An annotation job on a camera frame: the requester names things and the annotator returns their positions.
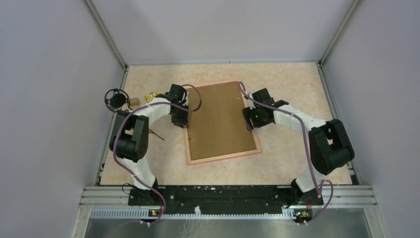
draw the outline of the brown board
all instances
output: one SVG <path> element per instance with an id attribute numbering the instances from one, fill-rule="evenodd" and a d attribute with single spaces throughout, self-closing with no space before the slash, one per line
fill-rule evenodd
<path id="1" fill-rule="evenodd" d="M 253 155 L 261 152 L 254 132 L 249 132 L 242 115 L 248 106 L 239 91 L 238 81 L 197 87 L 202 96 L 201 108 L 188 114 L 184 130 L 189 165 Z M 199 104 L 198 94 L 188 88 L 189 105 Z"/>

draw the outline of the table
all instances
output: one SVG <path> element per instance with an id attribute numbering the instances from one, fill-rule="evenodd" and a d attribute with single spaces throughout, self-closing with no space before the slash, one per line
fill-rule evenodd
<path id="1" fill-rule="evenodd" d="M 240 80 L 248 91 L 267 88 L 275 101 L 316 118 L 332 119 L 325 92 L 314 62 L 235 63 L 130 66 L 124 90 L 140 98 L 150 92 L 165 93 L 174 84 L 203 85 Z M 262 153 L 224 161 L 188 166 L 183 129 L 164 116 L 150 126 L 162 136 L 149 134 L 148 162 L 161 185 L 239 185 L 290 184 L 307 165 L 302 135 L 275 124 L 257 130 Z M 334 184 L 351 184 L 346 166 L 329 176 Z M 133 178 L 118 166 L 109 151 L 101 185 L 133 183 Z"/>

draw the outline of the wooden frame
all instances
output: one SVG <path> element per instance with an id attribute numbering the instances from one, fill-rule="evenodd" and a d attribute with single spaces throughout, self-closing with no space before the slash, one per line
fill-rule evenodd
<path id="1" fill-rule="evenodd" d="M 237 80 L 231 80 L 231 81 L 222 81 L 222 82 L 217 82 L 217 83 L 209 83 L 209 84 L 203 84 L 203 85 L 196 86 L 196 88 L 199 89 L 200 87 L 211 86 L 211 85 L 221 85 L 221 84 L 232 83 L 232 82 L 238 82 L 238 81 Z M 242 100 L 244 102 L 244 106 L 248 107 L 249 106 L 248 105 L 248 100 L 246 100 L 245 97 L 242 97 Z M 220 161 L 220 160 L 233 159 L 233 158 L 242 157 L 242 156 L 250 156 L 250 155 L 259 154 L 259 153 L 261 153 L 261 147 L 260 147 L 260 143 L 258 141 L 258 138 L 257 138 L 257 135 L 256 135 L 255 131 L 252 131 L 252 136 L 254 138 L 254 142 L 255 142 L 255 146 L 256 146 L 255 150 L 238 152 L 238 153 L 221 155 L 221 156 L 214 156 L 214 157 L 203 158 L 203 159 L 198 159 L 198 160 L 191 160 L 188 129 L 185 128 L 184 129 L 184 140 L 185 140 L 185 150 L 186 150 L 186 156 L 187 156 L 187 164 L 188 165 L 197 165 L 197 164 L 203 164 L 203 163 L 208 163 L 208 162 L 213 162 L 213 161 Z"/>

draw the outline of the metal frame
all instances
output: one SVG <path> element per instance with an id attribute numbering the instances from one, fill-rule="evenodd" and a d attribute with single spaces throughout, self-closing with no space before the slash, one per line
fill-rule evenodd
<path id="1" fill-rule="evenodd" d="M 83 0 L 89 9 L 94 21 L 96 22 L 99 31 L 103 35 L 105 41 L 107 42 L 110 50 L 118 60 L 119 64 L 122 68 L 125 69 L 124 75 L 121 80 L 121 88 L 125 85 L 125 80 L 128 75 L 128 66 L 125 64 L 118 48 L 116 47 L 112 37 L 110 36 L 108 30 L 106 29 L 103 21 L 101 20 L 95 6 L 93 5 L 91 0 Z M 322 85 L 324 87 L 325 95 L 331 109 L 332 116 L 334 118 L 341 118 L 340 113 L 338 111 L 337 105 L 334 100 L 334 95 L 331 91 L 330 84 L 328 81 L 328 77 L 324 71 L 324 65 L 327 62 L 331 52 L 334 50 L 336 44 L 339 42 L 341 36 L 343 35 L 348 23 L 352 19 L 356 10 L 360 7 L 363 0 L 354 0 L 352 5 L 350 6 L 349 11 L 347 12 L 346 16 L 344 17 L 340 27 L 338 28 L 337 32 L 335 33 L 334 37 L 332 38 L 330 44 L 328 45 L 325 53 L 323 54 L 322 58 L 317 63 L 318 72 L 322 81 Z M 107 138 L 105 139 L 104 149 L 102 153 L 101 163 L 99 164 L 99 169 L 97 173 L 96 180 L 94 185 L 98 184 L 98 178 L 102 172 L 102 163 L 105 162 L 107 151 L 108 151 L 108 143 L 110 138 L 110 132 L 112 130 L 114 120 L 110 124 L 108 128 Z M 348 168 L 350 170 L 354 170 L 354 176 L 356 181 L 353 180 L 353 184 L 359 184 L 358 178 L 358 170 L 355 163 L 352 161 L 348 164 Z M 331 188 L 325 186 L 322 195 L 324 197 L 329 197 L 331 192 Z M 103 218 L 133 218 L 129 216 L 136 216 L 136 219 L 139 218 L 148 218 L 153 219 L 153 217 L 148 217 L 146 212 L 149 209 L 159 209 L 158 206 L 141 206 L 141 207 L 131 207 L 128 206 L 128 197 L 129 195 L 124 193 L 121 190 L 120 186 L 92 186 L 86 187 L 83 191 L 82 198 L 80 200 L 78 212 L 76 215 L 76 220 L 74 223 L 74 228 L 72 232 L 72 238 L 83 238 L 88 227 L 88 221 L 92 214 L 95 216 L 101 216 Z M 226 216 L 226 215 L 202 215 L 199 211 L 196 211 L 195 214 L 191 214 L 190 216 L 187 215 L 190 219 L 212 219 L 212 218 L 223 218 L 223 219 L 255 219 L 256 217 L 260 217 L 263 219 L 282 219 L 287 218 L 290 219 L 291 211 L 293 209 L 302 209 L 305 206 L 291 206 L 291 210 L 286 210 L 283 214 L 274 214 L 265 216 L 265 215 L 256 215 L 256 216 Z M 380 210 L 378 208 L 378 204 L 376 198 L 374 196 L 373 189 L 370 185 L 335 185 L 334 186 L 334 196 L 331 201 L 331 204 L 328 206 L 328 209 L 335 209 L 335 208 L 349 208 L 349 209 L 364 209 L 365 215 L 367 218 L 367 223 L 372 234 L 373 238 L 379 237 L 388 237 L 386 228 L 384 225 L 384 221 L 382 219 Z M 174 216 L 174 215 L 164 215 L 163 219 L 185 219 L 186 216 Z"/>

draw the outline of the yellow connector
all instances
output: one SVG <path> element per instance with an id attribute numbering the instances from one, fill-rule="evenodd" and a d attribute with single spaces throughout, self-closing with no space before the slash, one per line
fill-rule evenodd
<path id="1" fill-rule="evenodd" d="M 145 96 L 145 100 L 147 103 L 151 102 L 153 100 L 153 98 L 155 98 L 155 96 L 157 95 L 157 92 L 151 92 L 148 95 Z"/>

